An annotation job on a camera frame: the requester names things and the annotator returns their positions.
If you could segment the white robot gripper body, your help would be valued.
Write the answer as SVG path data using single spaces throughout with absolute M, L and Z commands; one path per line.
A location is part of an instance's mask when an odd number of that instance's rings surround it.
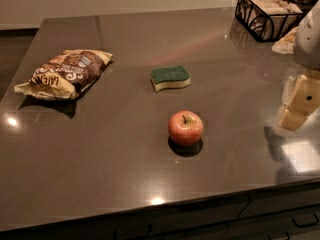
M 293 56 L 299 65 L 320 70 L 320 1 L 298 25 Z

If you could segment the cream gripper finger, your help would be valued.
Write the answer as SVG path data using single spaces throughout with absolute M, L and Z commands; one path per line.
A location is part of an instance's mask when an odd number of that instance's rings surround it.
M 285 84 L 277 126 L 296 131 L 319 107 L 320 79 L 313 74 L 290 76 Z

